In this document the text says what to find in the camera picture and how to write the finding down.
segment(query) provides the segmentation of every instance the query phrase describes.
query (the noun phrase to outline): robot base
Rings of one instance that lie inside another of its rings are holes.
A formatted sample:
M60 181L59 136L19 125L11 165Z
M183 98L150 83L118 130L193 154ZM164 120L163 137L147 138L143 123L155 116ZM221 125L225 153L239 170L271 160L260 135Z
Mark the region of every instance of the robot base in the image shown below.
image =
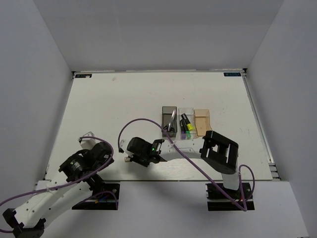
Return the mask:
M241 206L243 206L240 190L231 190L223 187L222 183L217 183L230 197L234 198ZM206 184L207 187L207 204L208 211L241 211L231 201L229 201L221 192L219 192L213 184ZM251 194L251 186L248 182L242 183L245 198ZM246 202L248 210L254 210L253 196Z
M103 185L104 190L112 191L116 196L119 203L119 192L120 184L119 183L107 183L104 181ZM73 206L72 210L117 210L115 205L115 200L112 195L107 194L105 199L96 203L96 200L105 197L105 195L99 195L97 198L89 199L85 202L81 202Z

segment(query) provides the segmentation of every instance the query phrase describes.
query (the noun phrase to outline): purple cable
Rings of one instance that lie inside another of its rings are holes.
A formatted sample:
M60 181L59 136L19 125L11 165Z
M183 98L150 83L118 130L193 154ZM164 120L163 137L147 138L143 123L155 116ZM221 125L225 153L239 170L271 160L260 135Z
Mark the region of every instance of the purple cable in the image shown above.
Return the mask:
M110 154L110 157L107 159L107 161L102 165L100 166L98 169L96 169L95 171L91 172L90 174L76 180L76 181L73 181L73 182L69 182L69 183L66 183L64 185L59 185L59 186L55 186L55 187L49 187L48 189L49 190L57 190L57 189L60 189L60 188L63 188L63 187L68 187L68 186L71 186L75 183L79 183L85 179L88 179L89 177L95 175L97 172L103 170L105 167L108 166L108 164L110 163L112 157L113 157L113 147L108 143L106 142L105 140L101 139L101 138L98 138L98 137L94 137L94 136L82 136L80 137L79 139L95 139L95 140L99 140L101 142L104 142L106 143L108 146L110 146L111 148L111 154ZM39 189L39 190L34 190L34 191L30 191L30 192L26 192L26 193L23 193L23 194L20 194L20 195L16 195L14 197L11 197L11 198L8 198L7 200L3 201L0 203L0 207L4 204L6 204L7 202L9 201L12 201L14 199L17 199L17 198L20 198L20 197L24 197L24 196L27 196L27 195L32 195L32 194L35 194L35 193L43 193L43 192L47 192L47 189L44 188L44 189ZM0 229L0 232L1 233L13 233L13 231L6 231L6 230L2 230Z
M113 198L114 198L114 200L115 200L115 207L116 207L116 209L118 210L118 199L117 199L117 197L115 196L115 194L114 194L113 192L111 192L111 191L98 192L98 193L96 193L95 195L90 196L90 197L88 197L88 198L82 200L82 201L79 202L79 203L86 202L87 200L89 200L89 199L91 199L91 198L97 197L98 195L105 194L105 193L109 193L109 194L111 194L111 195L113 196Z
M178 149L178 147L173 144L173 140L170 138L170 136L168 135L168 133L161 127L160 124L158 124L157 122L151 120L151 119L147 119L147 118L138 118L138 119L134 119L130 122L128 122L120 131L119 136L118 136L118 149L120 150L120 138L121 135L123 133L123 130L131 123L138 121L138 120L146 120L149 122L154 123L155 125L157 125L161 131L165 134L165 136L167 137L167 139L169 140L169 142L173 145L173 147L175 148L175 150L181 155L183 156L190 164L192 164L199 172L201 172L228 200L230 200L236 207L238 207L240 210L242 211L247 211L247 204L246 201L248 199L250 199L250 197L252 196L253 192L254 192L254 188L255 188L255 177L254 174L251 170L251 168L247 165L240 165L239 166L239 184L240 184L240 191L241 191L241 196L242 196L242 202L243 202L243 206L242 207L239 203L237 203L232 197L229 196L229 194L227 194L215 181L212 180L212 178L210 178L201 168L199 168L191 159L189 159L182 151L180 151L180 149ZM242 179L241 179L241 167L246 167L250 170L251 174L252 174L252 178L253 178L253 187L252 187L252 192L251 195L247 198L247 200L244 197L244 192L242 189Z

